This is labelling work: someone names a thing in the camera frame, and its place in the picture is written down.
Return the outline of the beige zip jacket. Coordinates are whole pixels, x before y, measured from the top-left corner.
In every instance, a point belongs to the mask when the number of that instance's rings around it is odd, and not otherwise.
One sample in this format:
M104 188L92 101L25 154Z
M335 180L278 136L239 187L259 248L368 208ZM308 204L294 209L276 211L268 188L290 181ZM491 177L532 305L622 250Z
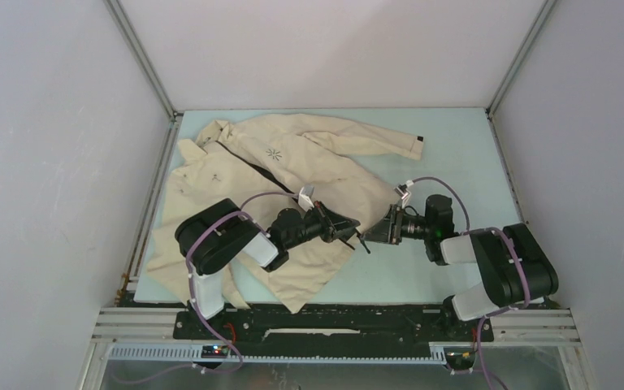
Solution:
M237 123L215 120L195 139L179 140L177 149L183 163L167 178L146 272L187 301L188 270L175 238L186 219L228 198L268 227L281 210L295 206L293 194L310 184L315 200L356 219L364 232L398 195L354 157L396 154L419 160L423 139L348 119L269 114Z

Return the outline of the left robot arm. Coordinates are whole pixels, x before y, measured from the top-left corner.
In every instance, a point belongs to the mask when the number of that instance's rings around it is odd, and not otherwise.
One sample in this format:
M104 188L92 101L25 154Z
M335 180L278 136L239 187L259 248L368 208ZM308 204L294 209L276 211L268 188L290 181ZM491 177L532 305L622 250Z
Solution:
M324 245L346 241L359 226L356 219L320 201L304 212L281 210L267 230L229 198L186 219L175 230L175 240L188 268L189 303L197 312L193 328L209 339L223 331L223 271L238 254L249 255L256 266L272 272L290 261L296 247L315 239Z

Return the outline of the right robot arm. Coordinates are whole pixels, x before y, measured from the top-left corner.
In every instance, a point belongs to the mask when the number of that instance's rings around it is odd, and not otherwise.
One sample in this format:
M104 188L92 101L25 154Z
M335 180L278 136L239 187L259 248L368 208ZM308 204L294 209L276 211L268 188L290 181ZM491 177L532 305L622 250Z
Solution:
M399 245L404 239L421 241L427 259L439 266L477 266L480 283L445 300L451 310L441 315L440 329L452 340L468 334L473 319L504 308L526 307L559 287L556 270L526 224L457 232L453 200L444 195L428 197L424 214L391 206L362 238L388 245Z

